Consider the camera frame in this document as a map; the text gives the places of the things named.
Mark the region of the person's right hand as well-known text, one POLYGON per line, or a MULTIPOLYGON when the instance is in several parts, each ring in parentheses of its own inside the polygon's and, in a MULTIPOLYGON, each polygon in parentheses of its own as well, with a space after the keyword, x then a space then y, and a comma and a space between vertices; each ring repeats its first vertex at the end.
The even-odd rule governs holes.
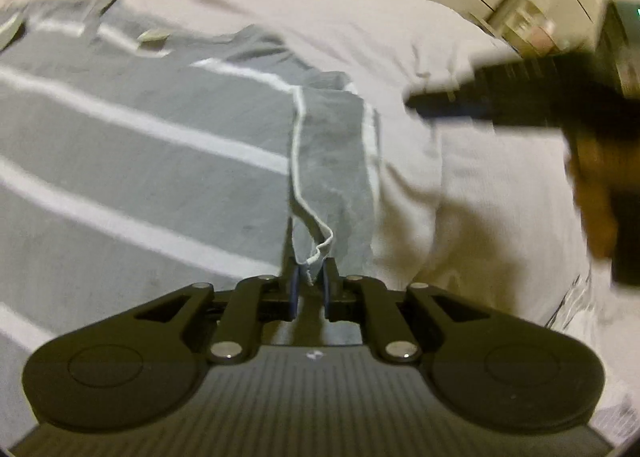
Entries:
POLYGON ((602 147, 588 136, 575 140, 565 162, 565 171, 573 187, 576 206, 590 255, 598 260, 611 260, 618 236, 611 191, 603 180, 602 147))

